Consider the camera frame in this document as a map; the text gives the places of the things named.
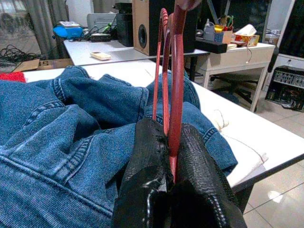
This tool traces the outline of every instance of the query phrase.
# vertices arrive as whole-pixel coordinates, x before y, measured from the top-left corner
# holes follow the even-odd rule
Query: white table
[[[196,71],[204,75],[203,86],[207,88],[210,75],[262,68],[250,107],[253,112],[256,108],[274,49],[274,45],[258,43],[255,47],[233,48],[222,54],[210,53],[208,56],[198,57]]]
[[[133,86],[147,86],[155,77],[155,63],[149,60],[90,65],[83,68],[93,79],[98,80],[103,74],[108,73],[131,83]],[[55,78],[63,70],[29,71],[24,72],[24,74],[27,82],[33,82]],[[222,129],[223,134],[240,135],[256,145],[256,150],[267,152],[268,160],[233,187],[233,190],[238,192],[238,196],[241,197],[241,201],[244,201],[244,205],[246,205],[254,183],[304,159],[303,138],[196,83],[194,83],[194,87],[198,93],[203,114],[208,116],[210,111],[220,109],[224,115],[229,115],[229,125]]]
[[[86,66],[92,64],[108,64],[115,62],[125,62],[133,60],[155,59],[156,56],[147,56],[133,47],[126,47],[117,40],[110,42],[90,42],[90,41],[64,41],[66,50],[75,66]],[[111,59],[101,61],[90,56],[91,52],[99,51],[111,55]],[[194,52],[185,53],[185,56],[194,57],[208,55],[209,52],[195,49]]]

